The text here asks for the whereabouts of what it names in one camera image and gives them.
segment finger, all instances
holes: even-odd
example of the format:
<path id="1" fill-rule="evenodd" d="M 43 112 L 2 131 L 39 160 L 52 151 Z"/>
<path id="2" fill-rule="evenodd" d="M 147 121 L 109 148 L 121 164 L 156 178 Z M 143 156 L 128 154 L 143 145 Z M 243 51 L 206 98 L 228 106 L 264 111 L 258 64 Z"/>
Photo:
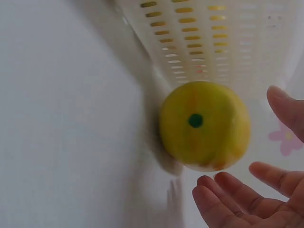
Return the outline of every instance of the finger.
<path id="1" fill-rule="evenodd" d="M 235 216 L 212 191 L 197 186 L 192 191 L 201 216 L 210 228 L 234 228 L 249 225 Z"/>
<path id="2" fill-rule="evenodd" d="M 280 121 L 304 142 L 304 101 L 293 99 L 276 86 L 269 87 L 267 98 Z"/>
<path id="3" fill-rule="evenodd" d="M 289 172 L 262 162 L 252 163 L 249 170 L 256 178 L 286 197 L 291 197 L 295 188 L 304 179 L 304 172 Z"/>
<path id="4" fill-rule="evenodd" d="M 284 202 L 276 199 L 265 199 L 226 172 L 217 174 L 215 181 L 245 212 L 262 219 L 272 216 L 284 205 Z"/>
<path id="5" fill-rule="evenodd" d="M 211 190 L 218 199 L 237 217 L 246 220 L 251 225 L 256 224 L 261 220 L 261 218 L 253 215 L 244 214 L 241 209 L 238 207 L 236 202 L 227 195 L 223 189 L 210 177 L 202 176 L 198 179 L 198 185 L 202 185 Z"/>

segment flower decal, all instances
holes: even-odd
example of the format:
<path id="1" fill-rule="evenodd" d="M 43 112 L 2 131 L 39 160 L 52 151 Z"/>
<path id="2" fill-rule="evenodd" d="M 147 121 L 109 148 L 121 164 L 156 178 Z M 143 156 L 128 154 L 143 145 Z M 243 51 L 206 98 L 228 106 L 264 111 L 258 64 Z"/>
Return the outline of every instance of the flower decal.
<path id="1" fill-rule="evenodd" d="M 280 130 L 269 134 L 271 141 L 281 141 L 281 153 L 284 156 L 291 154 L 292 150 L 299 150 L 303 148 L 303 143 L 296 137 L 296 135 L 279 121 Z"/>

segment green stem spot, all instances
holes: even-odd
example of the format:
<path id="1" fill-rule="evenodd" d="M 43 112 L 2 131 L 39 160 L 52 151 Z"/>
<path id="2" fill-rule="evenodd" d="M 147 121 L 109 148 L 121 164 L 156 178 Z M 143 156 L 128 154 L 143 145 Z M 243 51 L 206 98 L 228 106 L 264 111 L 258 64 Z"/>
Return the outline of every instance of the green stem spot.
<path id="1" fill-rule="evenodd" d="M 188 120 L 188 123 L 193 128 L 199 128 L 203 125 L 204 119 L 200 114 L 192 114 Z"/>

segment fingernail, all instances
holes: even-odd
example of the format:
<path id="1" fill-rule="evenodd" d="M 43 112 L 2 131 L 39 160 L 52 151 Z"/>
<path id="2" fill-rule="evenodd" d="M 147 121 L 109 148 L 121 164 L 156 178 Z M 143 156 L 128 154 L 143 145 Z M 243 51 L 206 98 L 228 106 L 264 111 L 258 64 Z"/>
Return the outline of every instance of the fingernail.
<path id="1" fill-rule="evenodd" d="M 289 95 L 284 90 L 282 90 L 279 87 L 276 87 L 274 85 L 272 85 L 268 88 L 268 94 L 270 94 L 273 97 L 277 97 L 277 98 L 288 98 L 289 97 Z"/>

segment citrus fruit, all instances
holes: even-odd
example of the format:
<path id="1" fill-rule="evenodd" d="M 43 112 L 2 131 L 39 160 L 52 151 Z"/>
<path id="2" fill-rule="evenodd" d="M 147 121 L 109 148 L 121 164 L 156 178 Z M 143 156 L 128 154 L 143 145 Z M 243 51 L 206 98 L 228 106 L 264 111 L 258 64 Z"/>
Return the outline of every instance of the citrus fruit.
<path id="1" fill-rule="evenodd" d="M 219 171 L 246 153 L 250 118 L 232 90 L 212 82 L 190 82 L 175 89 L 160 113 L 160 135 L 175 159 L 200 171 Z"/>

